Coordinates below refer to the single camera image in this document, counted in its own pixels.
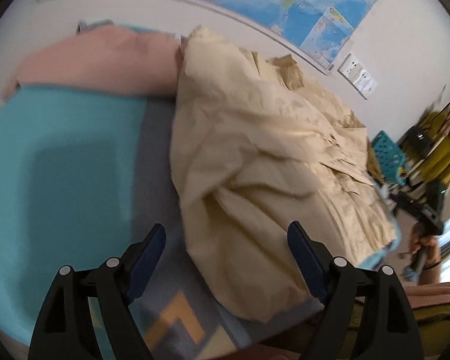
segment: hand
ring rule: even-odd
[[[423,246],[428,246],[428,258],[425,262],[425,267],[432,266],[442,259],[442,255],[440,254],[440,246],[438,244],[437,237],[434,237],[433,235],[419,238],[417,233],[421,232],[421,226],[422,225],[420,223],[415,223],[413,226],[412,234],[410,235],[410,240],[408,242],[408,251],[410,254],[415,254]]]

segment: perforated teal plastic basket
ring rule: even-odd
[[[405,185],[405,180],[398,173],[398,169],[404,165],[405,154],[398,145],[382,130],[373,139],[372,147],[385,180],[389,183]]]

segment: beige blanket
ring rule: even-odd
[[[265,322],[310,297],[287,245],[301,222],[361,263],[395,238],[366,172],[367,133],[291,57],[206,28],[184,45],[170,161],[187,251],[217,300]]]

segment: white wall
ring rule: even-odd
[[[104,18],[182,34],[204,24],[266,57],[290,53],[244,23],[173,0],[15,0],[0,21],[0,90],[27,53],[73,35],[79,19]],[[379,84],[368,101],[337,72],[302,65],[351,105],[371,137],[384,129],[399,138],[445,84],[444,101],[450,98],[450,18],[437,0],[379,0],[351,42]]]

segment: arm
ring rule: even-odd
[[[412,230],[409,242],[409,251],[411,254],[415,254],[423,246],[428,247],[428,259],[427,262],[425,263],[425,268],[422,271],[420,278],[418,279],[418,285],[422,286],[425,284],[439,283],[440,273],[442,271],[441,264],[438,264],[433,268],[427,269],[427,267],[433,266],[442,259],[438,240],[436,237],[433,237],[432,235],[428,237],[419,238],[417,235],[418,226],[421,226],[420,223],[416,223]]]

